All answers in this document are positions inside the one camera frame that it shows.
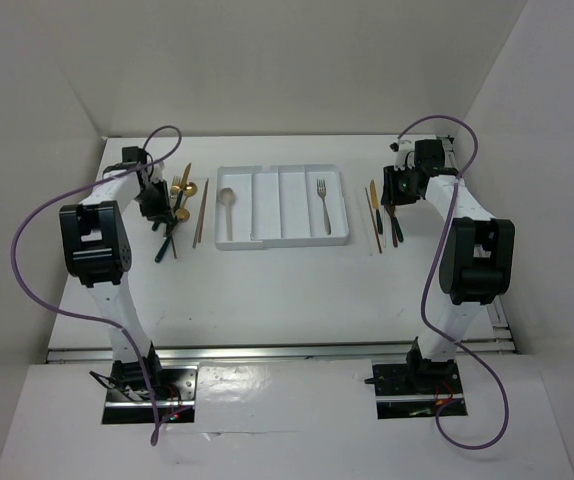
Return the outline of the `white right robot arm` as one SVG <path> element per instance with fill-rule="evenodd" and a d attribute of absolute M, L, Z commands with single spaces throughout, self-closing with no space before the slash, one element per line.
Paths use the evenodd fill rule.
<path fill-rule="evenodd" d="M 441 140 L 398 140 L 390 149 L 395 161 L 383 169 L 381 196 L 386 211 L 426 200 L 446 227 L 434 270 L 445 300 L 438 319 L 412 344 L 401 378 L 418 394 L 449 393 L 457 374 L 455 343 L 510 285 L 515 226 L 480 205 L 447 165 Z"/>

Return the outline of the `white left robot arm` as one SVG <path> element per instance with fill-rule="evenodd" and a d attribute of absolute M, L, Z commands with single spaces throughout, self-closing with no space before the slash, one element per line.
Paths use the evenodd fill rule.
<path fill-rule="evenodd" d="M 148 221 L 173 222 L 167 183 L 159 167 L 146 166 L 150 159 L 141 147 L 123 148 L 122 161 L 103 171 L 105 184 L 95 187 L 80 203 L 59 211 L 67 270 L 94 298 L 101 317 L 112 322 L 113 365 L 103 383 L 108 389 L 131 389 L 143 399 L 160 394 L 165 376 L 130 293 L 128 272 L 133 257 L 122 213 L 137 202 Z"/>

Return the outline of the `gold spoon green handle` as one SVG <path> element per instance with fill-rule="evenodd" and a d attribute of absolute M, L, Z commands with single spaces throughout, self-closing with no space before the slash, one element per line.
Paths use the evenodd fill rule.
<path fill-rule="evenodd" d="M 160 247 L 160 249 L 158 250 L 154 261 L 156 263 L 160 263 L 164 256 L 165 253 L 168 249 L 169 246 L 172 246 L 172 251 L 175 251 L 175 245 L 174 245 L 174 241 L 173 241 L 173 233 L 176 229 L 176 227 L 180 224 L 183 223 L 185 221 L 187 221 L 190 218 L 191 214 L 190 212 L 184 208 L 184 207 L 180 207 L 179 209 L 177 209 L 175 211 L 175 218 L 174 220 L 166 226 L 166 230 L 165 230 L 165 239 L 163 241 L 162 246 Z"/>
<path fill-rule="evenodd" d="M 171 235 L 179 223 L 187 221 L 191 214 L 185 207 L 187 199 L 194 196 L 198 191 L 198 187 L 194 182 L 189 182 L 184 189 L 182 189 L 173 205 L 174 218 L 171 226 L 168 228 L 168 234 Z"/>

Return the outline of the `silver fork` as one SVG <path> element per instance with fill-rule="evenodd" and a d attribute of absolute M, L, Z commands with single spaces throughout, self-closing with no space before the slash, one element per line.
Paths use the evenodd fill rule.
<path fill-rule="evenodd" d="M 325 182 L 324 178 L 318 178 L 317 179 L 316 190 L 317 190 L 318 197 L 320 198 L 320 200 L 322 202 L 323 221 L 324 221 L 325 232 L 327 235 L 330 235 L 331 234 L 331 223 L 330 223 L 330 217 L 329 217 L 327 203 L 326 203 L 327 189 L 326 189 L 326 182 Z"/>

